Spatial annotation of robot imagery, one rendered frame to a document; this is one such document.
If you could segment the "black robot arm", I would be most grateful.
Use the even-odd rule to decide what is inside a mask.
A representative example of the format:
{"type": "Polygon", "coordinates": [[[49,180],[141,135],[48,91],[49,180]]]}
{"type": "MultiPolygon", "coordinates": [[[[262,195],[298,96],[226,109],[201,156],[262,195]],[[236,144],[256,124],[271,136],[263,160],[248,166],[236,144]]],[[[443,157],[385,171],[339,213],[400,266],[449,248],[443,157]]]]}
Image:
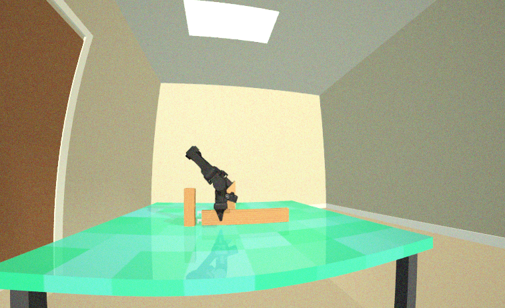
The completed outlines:
{"type": "MultiPolygon", "coordinates": [[[[221,191],[223,189],[227,189],[233,184],[228,178],[226,178],[228,174],[225,171],[219,170],[217,167],[212,166],[201,156],[198,147],[191,146],[190,149],[186,152],[186,157],[197,164],[197,166],[201,169],[203,178],[210,185],[213,183],[214,189],[221,191]]],[[[236,203],[237,198],[238,196],[235,195],[232,191],[225,194],[226,202],[231,201],[236,203]]]]}

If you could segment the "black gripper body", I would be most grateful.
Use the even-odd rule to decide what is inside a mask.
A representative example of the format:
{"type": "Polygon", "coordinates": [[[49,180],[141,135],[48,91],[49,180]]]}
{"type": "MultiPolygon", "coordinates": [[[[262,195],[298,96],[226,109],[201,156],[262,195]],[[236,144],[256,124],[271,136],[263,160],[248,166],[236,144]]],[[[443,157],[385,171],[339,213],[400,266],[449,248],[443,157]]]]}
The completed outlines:
{"type": "Polygon", "coordinates": [[[227,209],[227,202],[225,201],[225,194],[227,189],[218,191],[215,189],[215,203],[214,209],[227,209]]]}

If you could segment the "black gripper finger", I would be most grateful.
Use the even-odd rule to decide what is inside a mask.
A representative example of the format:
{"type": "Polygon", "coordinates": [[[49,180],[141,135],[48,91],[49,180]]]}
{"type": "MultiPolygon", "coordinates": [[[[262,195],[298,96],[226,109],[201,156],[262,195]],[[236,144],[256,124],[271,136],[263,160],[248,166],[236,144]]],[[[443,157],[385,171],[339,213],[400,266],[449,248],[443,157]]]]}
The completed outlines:
{"type": "Polygon", "coordinates": [[[215,211],[217,213],[219,220],[222,221],[223,220],[223,212],[225,211],[225,209],[215,209],[215,211]]]}

